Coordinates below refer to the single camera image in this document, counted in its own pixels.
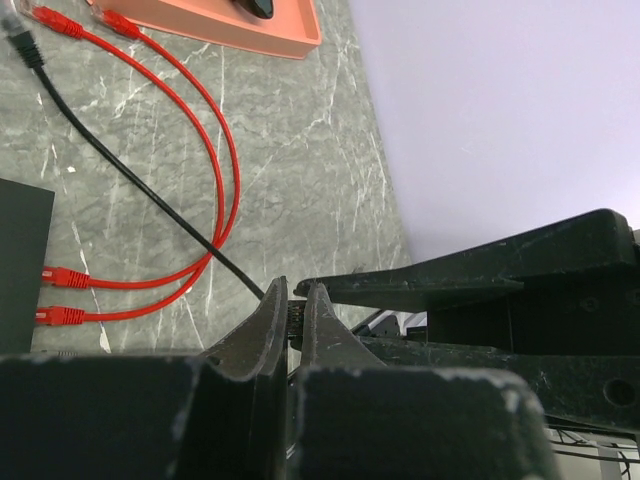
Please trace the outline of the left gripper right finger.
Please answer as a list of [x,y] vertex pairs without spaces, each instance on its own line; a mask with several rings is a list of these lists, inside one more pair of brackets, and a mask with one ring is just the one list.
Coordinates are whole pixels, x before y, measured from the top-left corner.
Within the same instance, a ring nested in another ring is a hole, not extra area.
[[298,479],[557,479],[543,408],[517,375],[384,365],[310,288],[296,379]]

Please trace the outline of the black network switch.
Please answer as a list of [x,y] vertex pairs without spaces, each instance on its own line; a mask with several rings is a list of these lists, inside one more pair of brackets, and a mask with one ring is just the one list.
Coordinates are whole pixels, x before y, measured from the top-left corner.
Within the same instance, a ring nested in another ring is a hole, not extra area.
[[1,353],[31,350],[55,194],[1,181]]

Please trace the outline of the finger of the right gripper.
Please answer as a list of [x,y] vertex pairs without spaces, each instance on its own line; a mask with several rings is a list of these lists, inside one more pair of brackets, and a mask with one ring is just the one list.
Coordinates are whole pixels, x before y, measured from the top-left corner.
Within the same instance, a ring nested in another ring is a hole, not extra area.
[[556,425],[639,432],[637,356],[520,355],[430,342],[423,325],[411,330],[411,335],[404,335],[397,316],[383,312],[366,318],[352,332],[387,365],[512,372],[529,385]]
[[424,312],[638,265],[626,218],[598,209],[406,267],[304,279],[294,292],[308,297],[323,285],[337,304]]

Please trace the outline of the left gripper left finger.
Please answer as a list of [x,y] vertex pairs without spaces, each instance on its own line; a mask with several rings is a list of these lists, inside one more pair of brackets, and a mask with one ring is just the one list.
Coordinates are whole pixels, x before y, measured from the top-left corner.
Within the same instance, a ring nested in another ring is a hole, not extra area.
[[3,357],[2,477],[283,478],[287,303],[198,354]]

